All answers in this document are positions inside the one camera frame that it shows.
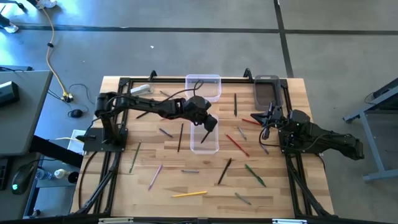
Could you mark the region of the clear plastic pencil bin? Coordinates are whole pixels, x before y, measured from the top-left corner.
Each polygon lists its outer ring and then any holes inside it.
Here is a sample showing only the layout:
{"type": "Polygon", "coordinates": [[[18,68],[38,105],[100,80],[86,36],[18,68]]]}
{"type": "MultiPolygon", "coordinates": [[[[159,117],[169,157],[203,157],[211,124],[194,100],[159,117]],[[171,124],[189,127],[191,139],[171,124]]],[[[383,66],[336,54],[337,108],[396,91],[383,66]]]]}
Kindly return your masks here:
{"type": "Polygon", "coordinates": [[[202,96],[209,102],[217,102],[221,96],[221,77],[215,74],[189,74],[185,77],[187,98],[202,96]]]}

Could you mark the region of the green pencil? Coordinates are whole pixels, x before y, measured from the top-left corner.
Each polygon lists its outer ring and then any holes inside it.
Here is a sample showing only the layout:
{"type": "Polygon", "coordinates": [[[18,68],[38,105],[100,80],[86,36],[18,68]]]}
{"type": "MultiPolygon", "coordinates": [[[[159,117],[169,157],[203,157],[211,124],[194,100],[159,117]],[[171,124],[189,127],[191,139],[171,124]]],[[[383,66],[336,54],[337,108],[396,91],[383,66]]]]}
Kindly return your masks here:
{"type": "Polygon", "coordinates": [[[135,153],[134,153],[134,157],[133,157],[133,159],[132,159],[132,163],[131,163],[131,166],[130,166],[130,168],[129,168],[129,174],[132,173],[132,170],[133,170],[133,168],[134,168],[135,161],[136,161],[136,159],[137,159],[137,155],[138,155],[139,150],[140,150],[140,148],[141,148],[141,144],[142,144],[142,140],[139,141],[138,146],[137,146],[137,149],[136,149],[136,151],[135,151],[135,153]]]}

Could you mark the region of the person's shoe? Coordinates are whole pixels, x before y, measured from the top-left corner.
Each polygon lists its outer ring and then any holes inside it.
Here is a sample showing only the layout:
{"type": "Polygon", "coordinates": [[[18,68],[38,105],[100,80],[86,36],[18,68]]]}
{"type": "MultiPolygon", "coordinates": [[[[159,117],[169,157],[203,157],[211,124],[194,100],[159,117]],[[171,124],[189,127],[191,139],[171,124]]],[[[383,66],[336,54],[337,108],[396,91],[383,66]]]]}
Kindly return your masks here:
{"type": "Polygon", "coordinates": [[[10,20],[0,14],[0,27],[6,30],[8,33],[15,33],[19,30],[18,26],[11,23],[10,20]]]}
{"type": "Polygon", "coordinates": [[[57,5],[57,0],[37,0],[37,8],[53,8],[57,5]]]}

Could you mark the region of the grey translucent plastic bin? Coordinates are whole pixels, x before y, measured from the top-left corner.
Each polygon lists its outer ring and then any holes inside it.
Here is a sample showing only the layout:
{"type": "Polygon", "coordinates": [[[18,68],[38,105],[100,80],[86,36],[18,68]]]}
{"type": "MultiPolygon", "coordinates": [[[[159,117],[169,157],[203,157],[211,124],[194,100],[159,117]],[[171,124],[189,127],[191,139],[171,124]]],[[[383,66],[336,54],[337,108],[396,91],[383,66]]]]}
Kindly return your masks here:
{"type": "Polygon", "coordinates": [[[254,78],[254,105],[258,111],[266,111],[269,104],[282,106],[281,84],[278,76],[257,75],[254,78]]]}

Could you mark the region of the white silver strip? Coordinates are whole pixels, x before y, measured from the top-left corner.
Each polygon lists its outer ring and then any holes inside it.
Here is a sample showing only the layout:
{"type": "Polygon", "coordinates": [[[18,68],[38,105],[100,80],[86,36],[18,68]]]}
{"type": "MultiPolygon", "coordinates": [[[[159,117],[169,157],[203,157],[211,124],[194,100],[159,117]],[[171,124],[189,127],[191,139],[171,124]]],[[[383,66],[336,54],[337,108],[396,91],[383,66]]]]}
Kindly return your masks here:
{"type": "Polygon", "coordinates": [[[130,217],[100,218],[98,224],[133,224],[134,219],[130,217]]]}
{"type": "Polygon", "coordinates": [[[273,218],[272,224],[308,224],[306,220],[273,218]]]}

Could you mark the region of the yellow coloured pencil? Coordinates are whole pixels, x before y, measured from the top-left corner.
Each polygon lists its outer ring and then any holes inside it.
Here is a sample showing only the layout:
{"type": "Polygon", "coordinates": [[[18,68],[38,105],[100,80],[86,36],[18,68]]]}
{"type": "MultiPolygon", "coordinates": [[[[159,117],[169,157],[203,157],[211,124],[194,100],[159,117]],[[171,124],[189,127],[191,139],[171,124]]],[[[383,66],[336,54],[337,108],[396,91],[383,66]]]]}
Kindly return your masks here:
{"type": "Polygon", "coordinates": [[[172,198],[190,197],[190,196],[196,196],[196,195],[205,195],[207,193],[208,193],[207,191],[190,192],[190,193],[185,193],[185,194],[173,195],[172,198]]]}

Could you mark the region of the black computer mouse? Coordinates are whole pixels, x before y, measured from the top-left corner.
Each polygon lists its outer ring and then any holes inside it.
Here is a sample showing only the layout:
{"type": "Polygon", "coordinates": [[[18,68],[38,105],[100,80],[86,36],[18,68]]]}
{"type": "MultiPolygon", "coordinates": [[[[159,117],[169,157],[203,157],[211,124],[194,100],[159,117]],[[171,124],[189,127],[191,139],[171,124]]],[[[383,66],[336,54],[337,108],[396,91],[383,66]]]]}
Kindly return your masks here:
{"type": "Polygon", "coordinates": [[[22,195],[27,190],[33,171],[33,164],[25,164],[18,168],[17,172],[12,178],[11,184],[11,192],[14,195],[22,195]]]}

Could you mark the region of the clear plastic pen bin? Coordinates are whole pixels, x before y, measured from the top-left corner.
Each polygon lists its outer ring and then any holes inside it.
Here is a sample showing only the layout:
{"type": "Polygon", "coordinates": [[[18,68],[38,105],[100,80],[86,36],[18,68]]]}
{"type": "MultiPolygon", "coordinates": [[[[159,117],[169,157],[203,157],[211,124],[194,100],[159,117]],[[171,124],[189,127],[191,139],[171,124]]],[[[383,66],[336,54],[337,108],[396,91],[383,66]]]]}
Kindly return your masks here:
{"type": "Polygon", "coordinates": [[[190,125],[190,150],[195,154],[215,154],[219,151],[219,122],[217,122],[213,131],[207,135],[203,143],[201,140],[206,136],[208,131],[204,125],[195,126],[193,123],[190,125]]]}

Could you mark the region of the green pen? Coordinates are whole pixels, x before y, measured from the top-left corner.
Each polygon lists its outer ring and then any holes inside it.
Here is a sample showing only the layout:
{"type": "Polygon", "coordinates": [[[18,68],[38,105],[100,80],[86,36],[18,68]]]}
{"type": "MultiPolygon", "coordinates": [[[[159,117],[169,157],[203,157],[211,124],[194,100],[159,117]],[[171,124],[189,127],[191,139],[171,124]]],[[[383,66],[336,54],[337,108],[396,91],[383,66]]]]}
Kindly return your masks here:
{"type": "Polygon", "coordinates": [[[257,175],[251,167],[249,167],[247,164],[244,165],[245,168],[256,178],[256,180],[264,187],[266,187],[266,184],[264,183],[264,181],[261,179],[261,177],[259,175],[257,175]]]}

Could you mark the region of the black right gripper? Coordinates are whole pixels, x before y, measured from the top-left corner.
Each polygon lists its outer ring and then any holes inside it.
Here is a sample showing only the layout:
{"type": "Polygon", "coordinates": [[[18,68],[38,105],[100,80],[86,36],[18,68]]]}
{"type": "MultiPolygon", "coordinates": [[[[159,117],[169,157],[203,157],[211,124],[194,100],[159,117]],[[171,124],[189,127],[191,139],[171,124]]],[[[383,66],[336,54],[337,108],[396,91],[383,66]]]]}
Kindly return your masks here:
{"type": "Polygon", "coordinates": [[[281,106],[277,106],[275,101],[270,102],[269,108],[263,113],[251,113],[250,116],[254,118],[260,125],[282,125],[284,123],[284,116],[281,106]]]}

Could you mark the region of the pink pen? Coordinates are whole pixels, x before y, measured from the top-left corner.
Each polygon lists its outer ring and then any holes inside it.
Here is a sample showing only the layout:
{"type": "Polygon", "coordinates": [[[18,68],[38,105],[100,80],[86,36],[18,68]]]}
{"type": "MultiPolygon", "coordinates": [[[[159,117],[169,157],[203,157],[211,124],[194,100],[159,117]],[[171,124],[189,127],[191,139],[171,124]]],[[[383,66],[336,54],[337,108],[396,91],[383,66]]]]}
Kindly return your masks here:
{"type": "Polygon", "coordinates": [[[153,176],[153,178],[152,178],[152,180],[151,180],[151,182],[150,182],[150,184],[148,186],[148,190],[150,190],[153,187],[154,182],[155,182],[156,178],[158,177],[158,175],[159,175],[160,171],[162,170],[162,168],[163,168],[163,165],[162,164],[159,165],[158,169],[156,170],[156,172],[155,172],[155,174],[154,174],[154,176],[153,176]]]}

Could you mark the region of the white grey stapler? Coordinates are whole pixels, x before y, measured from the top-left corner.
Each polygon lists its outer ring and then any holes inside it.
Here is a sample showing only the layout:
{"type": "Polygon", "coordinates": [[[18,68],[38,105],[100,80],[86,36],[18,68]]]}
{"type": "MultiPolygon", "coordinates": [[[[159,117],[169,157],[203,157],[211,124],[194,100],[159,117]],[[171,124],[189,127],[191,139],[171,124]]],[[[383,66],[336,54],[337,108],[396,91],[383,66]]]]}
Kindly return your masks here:
{"type": "Polygon", "coordinates": [[[152,88],[149,84],[137,86],[130,89],[130,94],[135,96],[151,94],[152,92],[152,88]]]}

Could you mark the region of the blue grey metal table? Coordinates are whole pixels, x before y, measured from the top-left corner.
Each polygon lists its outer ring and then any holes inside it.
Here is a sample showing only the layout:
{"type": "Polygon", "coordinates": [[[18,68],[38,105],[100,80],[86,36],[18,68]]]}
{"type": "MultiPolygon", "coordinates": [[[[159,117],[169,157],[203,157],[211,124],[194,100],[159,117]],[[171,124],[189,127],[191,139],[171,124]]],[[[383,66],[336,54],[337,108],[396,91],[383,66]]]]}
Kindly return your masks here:
{"type": "Polygon", "coordinates": [[[343,117],[361,121],[376,163],[377,172],[365,175],[365,182],[398,177],[398,78],[369,95],[364,107],[343,117]]]}

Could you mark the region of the black device on desk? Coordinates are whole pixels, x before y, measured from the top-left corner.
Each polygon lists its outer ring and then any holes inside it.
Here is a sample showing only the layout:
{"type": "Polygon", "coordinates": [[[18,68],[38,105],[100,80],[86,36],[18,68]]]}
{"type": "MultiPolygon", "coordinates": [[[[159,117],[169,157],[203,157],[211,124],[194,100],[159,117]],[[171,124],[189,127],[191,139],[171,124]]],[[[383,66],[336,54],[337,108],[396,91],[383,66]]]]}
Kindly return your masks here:
{"type": "Polygon", "coordinates": [[[0,84],[0,108],[20,100],[19,86],[12,82],[0,84]]]}

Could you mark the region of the grey desk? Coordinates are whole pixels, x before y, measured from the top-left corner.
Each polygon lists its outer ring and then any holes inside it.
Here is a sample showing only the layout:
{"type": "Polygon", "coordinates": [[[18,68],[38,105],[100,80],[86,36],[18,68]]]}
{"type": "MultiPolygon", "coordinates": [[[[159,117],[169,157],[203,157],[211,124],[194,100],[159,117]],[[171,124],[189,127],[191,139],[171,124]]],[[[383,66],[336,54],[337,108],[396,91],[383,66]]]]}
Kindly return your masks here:
{"type": "Polygon", "coordinates": [[[0,72],[0,85],[18,86],[19,101],[0,107],[0,156],[28,153],[52,80],[51,71],[0,72]]]}

